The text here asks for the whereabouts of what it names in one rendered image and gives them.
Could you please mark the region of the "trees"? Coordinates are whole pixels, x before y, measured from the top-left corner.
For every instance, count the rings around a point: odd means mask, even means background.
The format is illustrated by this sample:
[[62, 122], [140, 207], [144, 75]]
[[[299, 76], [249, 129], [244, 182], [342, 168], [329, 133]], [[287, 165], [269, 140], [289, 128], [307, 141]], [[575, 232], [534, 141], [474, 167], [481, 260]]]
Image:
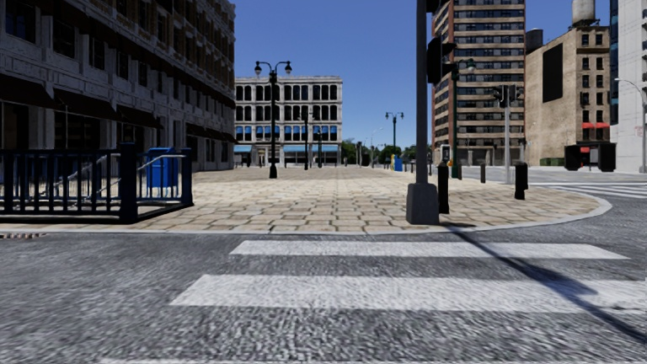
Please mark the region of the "trees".
[[390, 164], [392, 155], [413, 160], [416, 157], [416, 147], [415, 145], [406, 148], [401, 148], [400, 146], [393, 147], [392, 145], [385, 147], [373, 145], [371, 147], [370, 145], [362, 144], [361, 156], [359, 156], [357, 142], [347, 139], [341, 143], [341, 158], [344, 163], [348, 164], [361, 163], [363, 166], [368, 166], [371, 163], [375, 165]]

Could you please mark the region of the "white arched window building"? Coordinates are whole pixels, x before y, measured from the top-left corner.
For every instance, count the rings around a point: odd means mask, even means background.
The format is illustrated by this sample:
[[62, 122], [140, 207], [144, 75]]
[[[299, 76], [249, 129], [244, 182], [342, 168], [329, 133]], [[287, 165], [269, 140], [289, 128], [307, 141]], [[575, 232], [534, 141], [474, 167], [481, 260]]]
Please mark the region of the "white arched window building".
[[[317, 134], [322, 128], [323, 166], [341, 162], [342, 84], [339, 76], [279, 77], [274, 89], [276, 165], [303, 166], [304, 111], [309, 117], [310, 167], [317, 164]], [[236, 81], [235, 161], [270, 165], [270, 82], [267, 77]]]

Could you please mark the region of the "black twin street lamp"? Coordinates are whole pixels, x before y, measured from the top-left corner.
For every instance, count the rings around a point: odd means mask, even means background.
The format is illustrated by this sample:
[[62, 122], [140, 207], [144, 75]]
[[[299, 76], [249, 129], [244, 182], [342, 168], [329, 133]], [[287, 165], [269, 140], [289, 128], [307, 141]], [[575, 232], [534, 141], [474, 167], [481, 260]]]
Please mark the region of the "black twin street lamp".
[[397, 147], [397, 123], [398, 120], [402, 120], [404, 118], [404, 113], [402, 111], [397, 111], [397, 112], [392, 112], [392, 111], [387, 111], [385, 113], [385, 118], [391, 119], [391, 122], [393, 124], [393, 153], [398, 156], [400, 154], [398, 147]]
[[278, 173], [277, 173], [276, 157], [275, 157], [275, 150], [276, 150], [275, 101], [276, 101], [276, 98], [275, 98], [275, 95], [274, 95], [274, 89], [277, 88], [277, 82], [278, 82], [277, 70], [278, 70], [278, 67], [280, 65], [284, 65], [285, 66], [285, 73], [287, 75], [291, 74], [292, 68], [291, 68], [291, 62], [290, 61], [277, 62], [273, 67], [271, 66], [271, 64], [269, 62], [257, 61], [255, 63], [255, 68], [254, 68], [254, 72], [255, 72], [257, 77], [262, 72], [262, 65], [266, 65], [270, 69], [270, 71], [269, 71], [269, 80], [270, 80], [270, 112], [271, 112], [271, 119], [270, 119], [270, 174], [269, 174], [269, 178], [270, 179], [277, 179], [278, 178]]

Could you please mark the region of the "traffic light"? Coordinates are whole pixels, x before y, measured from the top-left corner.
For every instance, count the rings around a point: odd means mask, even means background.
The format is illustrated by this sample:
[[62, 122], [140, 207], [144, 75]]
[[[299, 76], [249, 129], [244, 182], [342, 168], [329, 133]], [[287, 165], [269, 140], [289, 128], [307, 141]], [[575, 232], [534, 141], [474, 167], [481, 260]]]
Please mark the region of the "traffic light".
[[415, 182], [408, 186], [406, 220], [414, 225], [439, 223], [439, 201], [436, 187], [428, 181], [428, 93], [427, 93], [427, 19], [428, 13], [448, 0], [416, 0], [416, 157]]
[[499, 101], [500, 107], [504, 109], [504, 165], [505, 165], [505, 183], [511, 184], [511, 147], [510, 147], [510, 128], [511, 128], [511, 102], [517, 99], [517, 85], [515, 83], [501, 85], [494, 88], [494, 97]]

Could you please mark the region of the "blue letter box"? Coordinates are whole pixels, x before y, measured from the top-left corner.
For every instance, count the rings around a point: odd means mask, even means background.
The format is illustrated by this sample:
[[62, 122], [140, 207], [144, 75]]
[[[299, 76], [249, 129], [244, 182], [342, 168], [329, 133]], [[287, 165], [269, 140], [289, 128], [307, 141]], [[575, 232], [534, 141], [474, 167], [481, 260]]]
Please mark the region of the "blue letter box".
[[147, 187], [167, 189], [179, 184], [179, 160], [173, 147], [153, 147], [147, 151]]

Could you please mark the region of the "dark stairway railing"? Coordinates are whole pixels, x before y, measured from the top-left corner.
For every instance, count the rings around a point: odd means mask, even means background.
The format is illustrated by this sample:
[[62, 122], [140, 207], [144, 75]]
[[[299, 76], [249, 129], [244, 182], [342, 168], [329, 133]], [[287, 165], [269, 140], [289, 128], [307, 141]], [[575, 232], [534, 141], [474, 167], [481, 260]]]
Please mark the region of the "dark stairway railing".
[[0, 222], [76, 217], [131, 223], [193, 204], [188, 148], [175, 151], [179, 184], [147, 187], [147, 153], [118, 149], [0, 152]]

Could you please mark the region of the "brown banded tower building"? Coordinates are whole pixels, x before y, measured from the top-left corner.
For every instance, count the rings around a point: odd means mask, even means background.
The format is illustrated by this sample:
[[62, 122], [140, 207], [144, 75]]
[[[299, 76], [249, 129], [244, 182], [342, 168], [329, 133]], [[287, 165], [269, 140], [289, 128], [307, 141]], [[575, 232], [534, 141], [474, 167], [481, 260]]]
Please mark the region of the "brown banded tower building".
[[511, 126], [493, 88], [522, 87], [525, 72], [526, 0], [452, 0], [432, 19], [431, 34], [456, 44], [446, 57], [459, 68], [457, 81], [447, 74], [433, 88], [432, 141], [455, 146], [462, 166], [504, 164], [505, 147], [520, 154], [524, 104], [511, 103]]

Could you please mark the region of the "grey stone building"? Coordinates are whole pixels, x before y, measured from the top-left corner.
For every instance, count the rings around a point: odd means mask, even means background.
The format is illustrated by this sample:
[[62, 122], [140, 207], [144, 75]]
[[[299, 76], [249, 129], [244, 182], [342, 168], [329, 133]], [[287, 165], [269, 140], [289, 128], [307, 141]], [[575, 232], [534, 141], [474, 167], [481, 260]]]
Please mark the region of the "grey stone building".
[[189, 148], [233, 167], [229, 0], [0, 0], [0, 151]]

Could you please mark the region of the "tan brick building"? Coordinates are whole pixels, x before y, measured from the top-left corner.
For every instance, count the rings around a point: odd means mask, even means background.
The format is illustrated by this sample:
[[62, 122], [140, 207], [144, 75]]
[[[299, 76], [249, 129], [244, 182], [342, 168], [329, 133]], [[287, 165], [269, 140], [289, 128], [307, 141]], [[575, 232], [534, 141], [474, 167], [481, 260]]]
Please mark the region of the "tan brick building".
[[564, 166], [569, 145], [610, 141], [610, 38], [596, 0], [573, 0], [572, 24], [544, 42], [527, 32], [525, 57], [526, 160]]

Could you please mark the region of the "black bus shelter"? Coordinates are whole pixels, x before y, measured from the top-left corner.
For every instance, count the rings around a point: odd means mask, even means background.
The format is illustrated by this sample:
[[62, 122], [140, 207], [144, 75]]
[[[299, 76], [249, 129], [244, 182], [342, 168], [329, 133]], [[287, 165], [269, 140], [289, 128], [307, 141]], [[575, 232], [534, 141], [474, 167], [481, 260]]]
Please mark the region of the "black bus shelter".
[[571, 171], [582, 166], [597, 166], [602, 172], [612, 172], [616, 168], [616, 144], [592, 142], [566, 146], [564, 166]]

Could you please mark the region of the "grey street lamp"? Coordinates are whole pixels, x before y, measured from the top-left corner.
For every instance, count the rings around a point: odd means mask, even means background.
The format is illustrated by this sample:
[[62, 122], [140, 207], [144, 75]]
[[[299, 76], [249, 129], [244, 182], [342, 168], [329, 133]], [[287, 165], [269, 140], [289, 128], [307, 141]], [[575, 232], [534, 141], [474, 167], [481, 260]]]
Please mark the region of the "grey street lamp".
[[645, 123], [646, 123], [646, 118], [645, 118], [645, 113], [647, 112], [647, 94], [644, 92], [642, 88], [637, 86], [635, 83], [623, 79], [623, 78], [614, 78], [615, 82], [625, 82], [631, 84], [638, 92], [639, 96], [641, 99], [641, 118], [642, 118], [642, 124], [641, 124], [641, 134], [642, 134], [642, 139], [641, 139], [641, 146], [642, 146], [642, 165], [639, 170], [640, 173], [642, 174], [647, 174], [647, 145], [645, 144], [645, 140], [647, 139], [647, 134], [645, 130]]

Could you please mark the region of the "pale concrete building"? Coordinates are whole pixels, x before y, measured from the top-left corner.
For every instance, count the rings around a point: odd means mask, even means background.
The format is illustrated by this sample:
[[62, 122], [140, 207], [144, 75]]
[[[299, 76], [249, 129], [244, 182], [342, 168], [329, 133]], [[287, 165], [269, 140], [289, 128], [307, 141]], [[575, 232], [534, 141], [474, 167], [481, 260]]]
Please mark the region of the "pale concrete building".
[[610, 0], [611, 138], [616, 169], [636, 172], [642, 165], [641, 99], [627, 79], [647, 94], [647, 0]]

